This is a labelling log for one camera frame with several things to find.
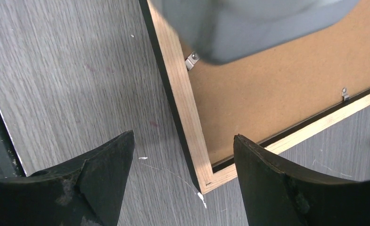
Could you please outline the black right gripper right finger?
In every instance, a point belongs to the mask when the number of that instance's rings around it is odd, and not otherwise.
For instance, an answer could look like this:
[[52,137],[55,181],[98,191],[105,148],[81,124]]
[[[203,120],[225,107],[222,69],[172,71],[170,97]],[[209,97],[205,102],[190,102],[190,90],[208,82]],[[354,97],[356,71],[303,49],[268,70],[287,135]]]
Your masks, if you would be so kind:
[[308,169],[243,135],[233,150],[249,225],[370,226],[370,180]]

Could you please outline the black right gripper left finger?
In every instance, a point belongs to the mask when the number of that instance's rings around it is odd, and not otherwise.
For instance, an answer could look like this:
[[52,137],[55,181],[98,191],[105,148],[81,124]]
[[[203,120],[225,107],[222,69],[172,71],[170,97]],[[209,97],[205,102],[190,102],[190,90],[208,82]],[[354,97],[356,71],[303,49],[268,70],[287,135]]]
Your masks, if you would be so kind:
[[0,179],[0,226],[115,226],[134,133],[28,177]]

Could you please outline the light wooden picture frame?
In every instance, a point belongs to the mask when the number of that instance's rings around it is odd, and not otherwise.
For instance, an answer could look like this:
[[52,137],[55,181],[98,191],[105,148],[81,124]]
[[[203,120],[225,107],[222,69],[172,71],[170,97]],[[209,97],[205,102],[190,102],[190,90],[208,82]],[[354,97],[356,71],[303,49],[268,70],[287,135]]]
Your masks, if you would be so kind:
[[[194,175],[194,183],[200,193],[206,194],[237,177],[233,155],[218,164],[213,165],[210,162],[189,79],[189,71],[185,66],[186,58],[195,51],[179,38],[177,32],[158,13],[151,2],[152,0],[140,1],[142,13],[181,144],[187,156],[189,170]],[[201,57],[199,61],[210,64]],[[275,154],[280,154],[370,106],[370,88],[349,96],[348,101],[343,102],[342,99],[336,105],[257,143]]]

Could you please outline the brown cardboard backing board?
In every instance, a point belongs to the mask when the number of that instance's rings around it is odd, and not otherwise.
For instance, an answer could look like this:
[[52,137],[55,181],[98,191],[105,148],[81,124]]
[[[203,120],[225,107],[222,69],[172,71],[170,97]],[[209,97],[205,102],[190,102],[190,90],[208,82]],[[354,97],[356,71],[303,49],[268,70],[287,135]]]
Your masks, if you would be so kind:
[[210,162],[241,134],[261,142],[370,88],[370,0],[319,32],[225,65],[189,71]]

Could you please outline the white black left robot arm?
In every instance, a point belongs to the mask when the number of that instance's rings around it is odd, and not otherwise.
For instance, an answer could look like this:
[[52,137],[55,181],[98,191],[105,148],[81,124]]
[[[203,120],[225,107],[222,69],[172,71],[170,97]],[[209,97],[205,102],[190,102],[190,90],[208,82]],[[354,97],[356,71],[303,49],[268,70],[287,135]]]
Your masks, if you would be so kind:
[[205,62],[222,65],[325,29],[355,0],[154,0],[152,6]]

